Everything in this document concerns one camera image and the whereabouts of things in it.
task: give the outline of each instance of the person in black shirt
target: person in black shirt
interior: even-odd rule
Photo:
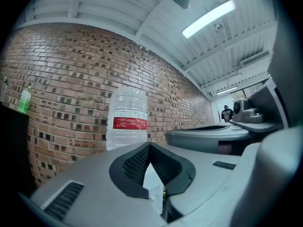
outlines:
[[[227,105],[224,106],[224,110],[221,113],[221,118],[225,120],[225,122],[229,122],[232,119],[233,110],[231,110]]]

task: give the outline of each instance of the ceiling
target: ceiling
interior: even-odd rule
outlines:
[[[113,31],[164,58],[209,97],[264,80],[270,57],[245,68],[240,61],[265,50],[272,53],[276,36],[270,0],[234,0],[234,11],[189,39],[183,36],[188,25],[223,1],[190,0],[184,10],[172,0],[31,0],[16,28],[69,22]]]

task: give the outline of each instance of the red label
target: red label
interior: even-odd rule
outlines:
[[[135,118],[114,118],[113,129],[118,130],[146,130],[147,120]]]

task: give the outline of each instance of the white wall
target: white wall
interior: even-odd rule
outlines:
[[[230,109],[233,108],[232,96],[230,93],[215,96],[213,98],[213,101],[211,102],[211,106],[214,115],[214,123],[220,123],[220,120],[221,122],[224,122],[224,120],[221,119],[221,112],[224,110],[224,105],[227,105]]]

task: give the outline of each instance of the fluorescent light fixture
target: fluorescent light fixture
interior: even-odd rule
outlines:
[[[231,90],[234,90],[234,89],[236,89],[236,88],[238,88],[238,86],[233,87],[233,88],[230,88],[230,89],[227,89],[227,90],[225,90],[225,91],[223,91],[223,92],[221,92],[221,93],[217,93],[217,95],[222,94],[222,93],[226,93],[226,92],[231,91]]]
[[[200,17],[196,22],[192,23],[189,27],[182,31],[182,34],[188,39],[194,33],[199,31],[201,28],[205,27],[209,23],[213,22],[217,18],[227,14],[230,11],[233,11],[236,8],[236,5],[233,0],[228,0],[213,10],[209,11],[202,17]]]

